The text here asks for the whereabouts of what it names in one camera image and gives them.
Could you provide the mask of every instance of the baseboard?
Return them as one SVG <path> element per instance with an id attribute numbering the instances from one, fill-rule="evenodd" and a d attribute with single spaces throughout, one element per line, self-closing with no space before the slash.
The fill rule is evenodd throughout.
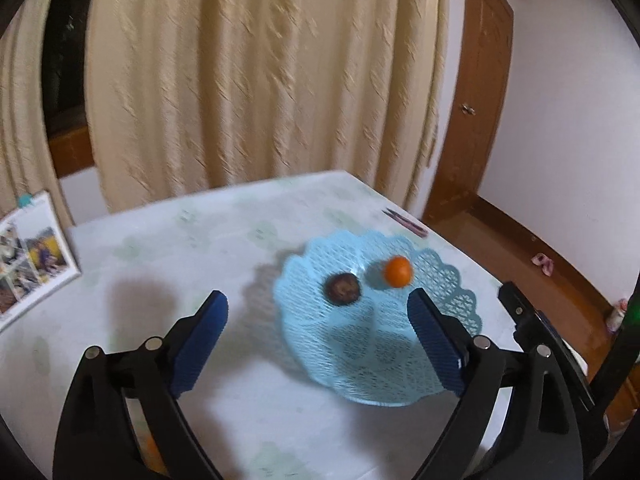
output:
<path id="1" fill-rule="evenodd" d="M 94 165 L 91 139 L 86 125 L 50 138 L 49 150 L 58 178 Z"/>
<path id="2" fill-rule="evenodd" d="M 606 317 L 611 312 L 611 305 L 596 288 L 591 285 L 581 273 L 575 269 L 572 264 L 565 260 L 560 254 L 553 250 L 548 244 L 541 240 L 536 234 L 529 231 L 526 227 L 516 222 L 513 218 L 501 211 L 496 206 L 488 203 L 481 197 L 478 197 L 470 213 L 488 225 L 490 228 L 499 232 L 501 235 L 509 239 L 518 248 L 526 254 L 533 256 L 537 253 L 545 253 L 554 261 L 553 280 L 562 277 L 567 280 L 578 292 L 580 292 L 589 301 L 598 312 Z"/>

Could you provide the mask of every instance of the dark round fruit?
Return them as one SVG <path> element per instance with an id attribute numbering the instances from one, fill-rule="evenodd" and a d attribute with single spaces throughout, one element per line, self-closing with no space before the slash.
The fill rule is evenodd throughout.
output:
<path id="1" fill-rule="evenodd" d="M 329 276 L 324 284 L 324 293 L 336 305 L 348 305 L 360 298 L 360 283 L 350 272 Z"/>

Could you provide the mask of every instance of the door handle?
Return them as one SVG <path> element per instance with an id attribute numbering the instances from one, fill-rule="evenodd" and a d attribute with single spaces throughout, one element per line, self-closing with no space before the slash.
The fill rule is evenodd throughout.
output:
<path id="1" fill-rule="evenodd" d="M 462 110 L 463 113 L 465 113 L 467 115 L 475 115 L 476 114 L 476 111 L 466 103 L 461 104 L 460 105 L 460 109 Z"/>

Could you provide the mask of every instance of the beige curtain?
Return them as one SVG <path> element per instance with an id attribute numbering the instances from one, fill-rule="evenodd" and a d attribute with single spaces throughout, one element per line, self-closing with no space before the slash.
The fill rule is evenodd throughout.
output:
<path id="1" fill-rule="evenodd" d="M 87 113 L 110 207 L 328 169 L 407 204 L 436 131 L 443 9 L 93 0 Z"/>
<path id="2" fill-rule="evenodd" d="M 50 0 L 25 0 L 0 39 L 0 216 L 25 193 L 50 192 L 62 226 L 71 217 L 53 169 L 42 115 L 40 63 Z"/>
<path id="3" fill-rule="evenodd" d="M 417 216 L 422 215 L 424 207 L 426 206 L 426 203 L 418 202 L 420 176 L 422 174 L 422 170 L 430 168 L 434 163 L 433 150 L 436 145 L 438 124 L 440 122 L 438 107 L 440 105 L 440 95 L 442 93 L 442 83 L 444 81 L 444 63 L 446 61 L 448 33 L 449 0 L 438 0 L 438 25 L 436 31 L 436 45 L 433 57 L 433 76 L 431 77 L 429 103 L 427 105 L 424 129 L 422 131 L 422 141 L 420 142 L 420 150 L 414 166 L 411 186 L 409 187 L 408 195 L 404 200 L 404 208 L 407 211 L 415 211 Z"/>

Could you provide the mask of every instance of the screw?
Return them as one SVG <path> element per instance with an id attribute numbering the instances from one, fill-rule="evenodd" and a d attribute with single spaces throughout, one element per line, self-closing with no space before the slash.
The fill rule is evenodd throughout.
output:
<path id="1" fill-rule="evenodd" d="M 488 337 L 478 335 L 474 338 L 474 345 L 476 345 L 481 350 L 487 350 L 489 346 L 491 346 L 491 341 L 489 341 Z"/>
<path id="2" fill-rule="evenodd" d="M 162 346 L 161 337 L 150 337 L 145 341 L 145 348 L 147 350 L 158 350 Z"/>
<path id="3" fill-rule="evenodd" d="M 95 359 L 100 355 L 100 347 L 99 346 L 89 346 L 84 352 L 84 357 L 87 359 Z"/>
<path id="4" fill-rule="evenodd" d="M 542 357 L 551 357 L 551 349 L 547 345 L 538 345 L 536 351 L 542 355 Z"/>

